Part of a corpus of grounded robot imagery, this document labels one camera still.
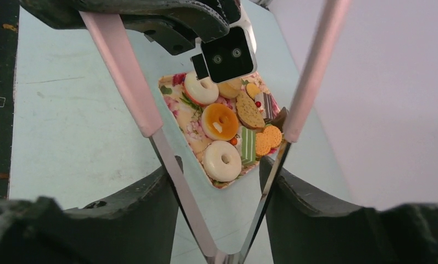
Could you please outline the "striped chocolate cake slice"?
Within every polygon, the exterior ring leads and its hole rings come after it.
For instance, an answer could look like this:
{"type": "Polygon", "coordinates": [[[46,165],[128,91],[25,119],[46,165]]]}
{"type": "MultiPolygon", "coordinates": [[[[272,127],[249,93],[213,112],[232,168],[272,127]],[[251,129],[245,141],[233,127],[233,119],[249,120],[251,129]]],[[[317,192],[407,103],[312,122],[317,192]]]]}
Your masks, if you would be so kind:
{"type": "Polygon", "coordinates": [[[255,95],[254,101],[266,123],[271,122],[276,117],[276,113],[274,111],[274,100],[271,94],[260,92],[255,95]]]}

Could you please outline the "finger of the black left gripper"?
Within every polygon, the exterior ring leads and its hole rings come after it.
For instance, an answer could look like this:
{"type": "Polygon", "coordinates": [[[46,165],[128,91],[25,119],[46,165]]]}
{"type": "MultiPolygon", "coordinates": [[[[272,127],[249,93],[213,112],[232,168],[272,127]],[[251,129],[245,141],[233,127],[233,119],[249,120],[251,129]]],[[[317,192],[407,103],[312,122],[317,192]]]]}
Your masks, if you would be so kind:
{"type": "Polygon", "coordinates": [[[80,12],[161,16],[191,29],[204,42],[227,35],[230,26],[218,1],[19,1],[21,7],[51,28],[82,29],[80,12]]]}
{"type": "Polygon", "coordinates": [[[197,35],[178,22],[162,18],[125,19],[125,28],[143,33],[151,42],[176,56],[196,48],[197,35]]]}

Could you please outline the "small yellow cookie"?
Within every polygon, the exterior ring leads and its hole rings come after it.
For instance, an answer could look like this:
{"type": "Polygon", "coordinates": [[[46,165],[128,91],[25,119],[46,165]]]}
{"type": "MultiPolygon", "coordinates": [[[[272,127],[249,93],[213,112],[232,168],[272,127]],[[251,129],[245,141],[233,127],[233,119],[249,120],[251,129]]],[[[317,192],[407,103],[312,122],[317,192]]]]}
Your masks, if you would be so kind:
{"type": "Polygon", "coordinates": [[[252,99],[255,100],[255,97],[261,93],[262,91],[260,90],[260,88],[255,84],[255,83],[248,83],[245,86],[245,90],[246,93],[248,94],[248,96],[252,99]]]}

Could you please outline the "orange round biscuit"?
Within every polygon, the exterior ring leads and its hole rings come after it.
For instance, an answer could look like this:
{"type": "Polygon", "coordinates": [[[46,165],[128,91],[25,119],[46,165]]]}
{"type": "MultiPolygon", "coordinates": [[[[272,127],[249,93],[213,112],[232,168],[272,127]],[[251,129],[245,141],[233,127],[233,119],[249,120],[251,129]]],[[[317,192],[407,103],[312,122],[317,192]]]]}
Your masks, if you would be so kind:
{"type": "Polygon", "coordinates": [[[256,133],[255,147],[257,157],[267,155],[271,150],[271,144],[267,135],[264,133],[256,133]]]}
{"type": "Polygon", "coordinates": [[[267,125],[263,130],[263,134],[267,137],[271,148],[275,149],[280,146],[282,142],[282,132],[278,127],[267,125]]]}

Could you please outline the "white donut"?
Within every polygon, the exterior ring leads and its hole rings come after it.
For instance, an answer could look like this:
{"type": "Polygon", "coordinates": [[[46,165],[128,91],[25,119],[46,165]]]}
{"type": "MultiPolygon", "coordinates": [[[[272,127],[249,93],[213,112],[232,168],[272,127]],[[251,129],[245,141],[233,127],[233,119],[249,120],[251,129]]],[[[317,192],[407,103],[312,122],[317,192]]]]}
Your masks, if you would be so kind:
{"type": "Polygon", "coordinates": [[[218,86],[209,77],[199,79],[195,71],[186,74],[184,85],[189,99],[198,105],[207,106],[218,99],[218,86]]]}
{"type": "Polygon", "coordinates": [[[238,150],[226,141],[209,144],[204,151],[202,164],[208,176],[219,182],[235,180],[242,169],[238,150]]]}

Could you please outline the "green striped cake slice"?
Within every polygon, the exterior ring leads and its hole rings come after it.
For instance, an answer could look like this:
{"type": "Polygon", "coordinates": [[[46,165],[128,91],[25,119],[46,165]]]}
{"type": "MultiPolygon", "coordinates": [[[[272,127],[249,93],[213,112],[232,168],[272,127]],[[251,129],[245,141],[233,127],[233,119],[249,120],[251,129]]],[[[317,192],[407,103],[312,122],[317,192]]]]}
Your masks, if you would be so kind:
{"type": "Polygon", "coordinates": [[[256,132],[242,126],[239,135],[241,163],[247,167],[256,161],[256,132]]]}

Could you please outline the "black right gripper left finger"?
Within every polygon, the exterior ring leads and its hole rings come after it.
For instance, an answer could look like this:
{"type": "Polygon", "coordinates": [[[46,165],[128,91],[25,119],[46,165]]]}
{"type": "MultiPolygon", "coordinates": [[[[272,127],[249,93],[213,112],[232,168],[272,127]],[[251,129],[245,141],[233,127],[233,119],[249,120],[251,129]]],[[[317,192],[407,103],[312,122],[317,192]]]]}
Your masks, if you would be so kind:
{"type": "Polygon", "coordinates": [[[0,200],[0,263],[169,263],[178,210],[164,166],[84,208],[0,200]]]}

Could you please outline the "floral rectangular tray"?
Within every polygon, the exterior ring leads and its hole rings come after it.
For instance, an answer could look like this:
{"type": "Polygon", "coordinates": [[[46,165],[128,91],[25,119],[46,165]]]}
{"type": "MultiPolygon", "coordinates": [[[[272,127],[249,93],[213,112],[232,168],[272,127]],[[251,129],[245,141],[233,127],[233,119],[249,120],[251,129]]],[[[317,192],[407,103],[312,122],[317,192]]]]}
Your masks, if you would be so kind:
{"type": "Polygon", "coordinates": [[[158,88],[197,163],[217,189],[231,185],[282,144],[282,112],[258,73],[222,84],[194,71],[158,88]]]}

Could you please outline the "orange round biscuit upper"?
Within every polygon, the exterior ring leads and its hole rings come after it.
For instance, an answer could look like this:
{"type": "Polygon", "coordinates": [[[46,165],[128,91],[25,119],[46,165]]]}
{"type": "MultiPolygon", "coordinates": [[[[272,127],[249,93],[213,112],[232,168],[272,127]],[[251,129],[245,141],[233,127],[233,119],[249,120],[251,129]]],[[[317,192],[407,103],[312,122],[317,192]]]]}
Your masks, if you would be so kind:
{"type": "Polygon", "coordinates": [[[278,127],[267,125],[263,130],[263,134],[267,137],[271,148],[275,149],[280,146],[282,142],[282,132],[278,127]]]}

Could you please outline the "brown oval cookie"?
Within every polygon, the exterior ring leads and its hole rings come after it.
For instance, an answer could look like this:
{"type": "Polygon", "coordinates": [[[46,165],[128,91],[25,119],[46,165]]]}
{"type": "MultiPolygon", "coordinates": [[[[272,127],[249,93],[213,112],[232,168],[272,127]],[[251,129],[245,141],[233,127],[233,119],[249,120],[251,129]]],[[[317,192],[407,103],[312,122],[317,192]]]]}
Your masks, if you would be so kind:
{"type": "Polygon", "coordinates": [[[240,91],[236,98],[236,113],[241,123],[249,129],[263,129],[265,122],[262,114],[248,94],[240,91]]]}

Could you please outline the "orange round biscuit lower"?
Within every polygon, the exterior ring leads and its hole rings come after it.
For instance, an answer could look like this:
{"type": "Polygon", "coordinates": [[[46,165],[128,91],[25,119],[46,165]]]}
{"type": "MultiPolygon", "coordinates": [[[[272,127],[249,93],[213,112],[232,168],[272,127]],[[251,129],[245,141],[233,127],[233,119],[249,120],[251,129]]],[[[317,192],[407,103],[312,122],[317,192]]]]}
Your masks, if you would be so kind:
{"type": "Polygon", "coordinates": [[[257,157],[267,155],[271,150],[271,144],[267,135],[264,133],[256,133],[255,147],[257,157]]]}

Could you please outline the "orange glazed donut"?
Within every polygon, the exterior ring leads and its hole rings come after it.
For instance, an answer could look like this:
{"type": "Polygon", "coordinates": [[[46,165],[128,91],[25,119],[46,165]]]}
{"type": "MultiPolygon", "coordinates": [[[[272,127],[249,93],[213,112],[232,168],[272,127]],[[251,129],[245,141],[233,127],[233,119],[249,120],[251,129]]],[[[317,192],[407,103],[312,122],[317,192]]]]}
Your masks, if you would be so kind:
{"type": "Polygon", "coordinates": [[[212,103],[203,110],[201,127],[210,139],[229,141],[238,132],[239,120],[228,106],[212,103]]]}

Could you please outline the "tan round cookie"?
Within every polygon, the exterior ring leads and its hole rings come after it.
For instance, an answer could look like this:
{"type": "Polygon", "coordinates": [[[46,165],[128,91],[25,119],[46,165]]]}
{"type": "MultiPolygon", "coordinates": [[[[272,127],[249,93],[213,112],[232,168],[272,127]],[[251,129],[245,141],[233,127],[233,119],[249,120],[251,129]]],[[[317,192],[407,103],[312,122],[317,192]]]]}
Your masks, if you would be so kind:
{"type": "Polygon", "coordinates": [[[239,78],[229,80],[217,85],[219,95],[227,99],[233,99],[238,96],[241,91],[241,80],[239,78]]]}

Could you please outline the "pink handled metal tongs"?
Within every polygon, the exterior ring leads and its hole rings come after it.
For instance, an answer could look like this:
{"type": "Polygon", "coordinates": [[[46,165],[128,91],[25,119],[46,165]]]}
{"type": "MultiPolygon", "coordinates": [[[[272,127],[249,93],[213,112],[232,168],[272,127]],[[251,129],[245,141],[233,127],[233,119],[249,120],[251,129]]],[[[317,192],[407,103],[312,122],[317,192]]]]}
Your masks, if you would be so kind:
{"type": "Polygon", "coordinates": [[[284,122],[284,143],[269,173],[245,242],[241,250],[234,254],[226,254],[219,250],[207,228],[173,150],[167,142],[162,129],[162,118],[120,16],[81,12],[81,17],[124,103],[142,135],[149,138],[158,159],[168,172],[171,187],[188,227],[208,263],[245,262],[265,216],[276,176],[280,174],[291,144],[298,141],[318,94],[350,5],[350,1],[325,3],[310,53],[284,122]]]}

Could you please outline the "chocolate cake piece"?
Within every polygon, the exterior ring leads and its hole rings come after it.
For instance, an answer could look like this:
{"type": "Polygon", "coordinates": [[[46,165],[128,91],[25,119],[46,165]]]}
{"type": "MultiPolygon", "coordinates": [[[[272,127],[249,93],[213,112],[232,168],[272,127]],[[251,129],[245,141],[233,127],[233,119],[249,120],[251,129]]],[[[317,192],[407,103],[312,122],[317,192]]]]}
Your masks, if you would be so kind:
{"type": "Polygon", "coordinates": [[[285,120],[287,118],[288,115],[288,110],[286,109],[286,107],[283,107],[280,112],[270,121],[270,125],[273,125],[275,127],[277,127],[281,132],[283,132],[283,127],[284,127],[284,123],[285,120]]]}

